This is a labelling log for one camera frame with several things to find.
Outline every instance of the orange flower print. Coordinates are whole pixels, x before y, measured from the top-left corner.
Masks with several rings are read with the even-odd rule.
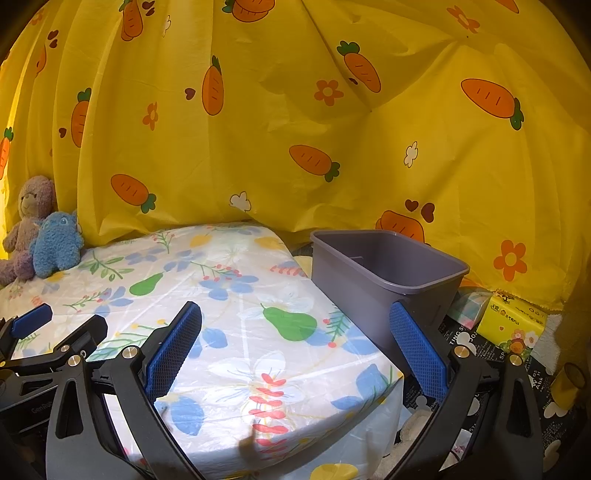
[[[511,345],[509,346],[509,350],[511,350],[513,353],[517,353],[517,355],[521,354],[524,349],[525,349],[525,344],[523,343],[523,340],[521,340],[521,339],[513,340],[511,342]]]
[[[450,12],[451,15],[456,17],[458,23],[466,30],[470,30],[472,33],[478,33],[476,29],[480,27],[480,24],[473,18],[466,17],[466,15],[459,6],[454,5],[454,8],[448,8],[447,11]]]
[[[336,88],[339,86],[339,82],[331,80],[318,80],[316,82],[318,91],[314,94],[316,100],[324,100],[327,106],[333,106],[335,104],[335,98],[341,98],[344,93]]]
[[[501,243],[501,256],[496,257],[493,265],[497,270],[503,271],[506,281],[513,281],[515,272],[527,272],[527,265],[521,259],[525,255],[525,245],[516,244],[513,246],[511,240],[504,240]]]
[[[43,9],[41,8],[31,19],[33,25],[37,25],[43,19]]]
[[[154,131],[156,128],[156,122],[158,121],[158,112],[156,111],[158,108],[158,102],[154,102],[148,105],[148,115],[144,117],[142,122],[144,125],[149,125],[150,130]]]

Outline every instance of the yellow tissue package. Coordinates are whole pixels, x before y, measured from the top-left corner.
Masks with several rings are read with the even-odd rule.
[[[526,301],[497,291],[476,332],[506,353],[526,359],[544,331],[548,316]]]

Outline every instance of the yellow curtain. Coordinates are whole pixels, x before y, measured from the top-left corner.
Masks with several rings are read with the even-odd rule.
[[[588,281],[590,112],[537,0],[50,0],[0,70],[4,227],[43,174],[88,245],[393,229],[559,309]]]

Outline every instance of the blue gripper pad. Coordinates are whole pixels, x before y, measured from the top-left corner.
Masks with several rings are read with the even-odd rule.
[[[168,393],[201,331],[201,309],[192,303],[178,319],[146,367],[145,393],[150,403]]]
[[[12,322],[10,335],[12,335],[12,338],[26,338],[49,322],[52,316],[53,312],[47,303],[39,305]]]
[[[441,405],[447,395],[446,366],[399,301],[390,307],[390,331],[423,393]]]

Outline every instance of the stuffed animal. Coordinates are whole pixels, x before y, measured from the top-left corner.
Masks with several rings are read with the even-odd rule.
[[[56,201],[56,188],[51,180],[42,175],[25,182],[18,194],[18,213],[21,221],[12,227],[2,242],[8,260],[0,260],[0,286],[5,287],[17,278],[33,278],[33,258],[30,255],[31,241],[37,238],[39,225],[53,210]]]
[[[79,232],[76,211],[54,212],[45,219],[37,239],[31,243],[33,267],[40,278],[80,263],[84,240]]]

